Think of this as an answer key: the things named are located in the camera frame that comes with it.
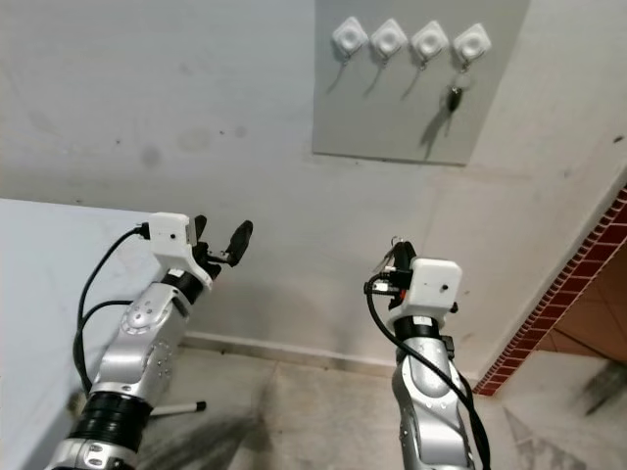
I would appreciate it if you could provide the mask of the white square wall hook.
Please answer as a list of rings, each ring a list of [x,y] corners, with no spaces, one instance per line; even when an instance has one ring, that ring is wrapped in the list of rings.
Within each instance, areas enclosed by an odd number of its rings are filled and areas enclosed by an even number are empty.
[[[339,58],[348,62],[359,50],[367,48],[370,37],[357,18],[348,17],[332,31],[331,41]]]
[[[451,41],[436,20],[430,20],[410,38],[410,48],[419,60],[421,69],[426,69],[431,60],[439,57],[448,48],[449,43]]]
[[[370,35],[370,45],[380,66],[386,67],[395,54],[407,48],[409,38],[395,19],[388,19]]]
[[[493,48],[487,28],[482,23],[468,27],[452,41],[451,45],[462,72],[467,71],[475,60],[483,58]]]

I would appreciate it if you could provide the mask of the grey wall board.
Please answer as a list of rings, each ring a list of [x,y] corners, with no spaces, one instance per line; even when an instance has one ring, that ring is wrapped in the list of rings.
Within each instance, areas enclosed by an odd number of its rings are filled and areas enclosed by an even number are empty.
[[[316,94],[311,148],[318,154],[420,165],[469,162],[496,100],[530,0],[316,0]],[[381,67],[370,43],[344,62],[331,41],[348,17],[370,36],[395,19],[409,45]],[[426,69],[410,38],[436,20],[449,46]],[[449,81],[460,66],[452,41],[481,23],[493,48],[467,69],[473,86],[455,113],[445,112]]]

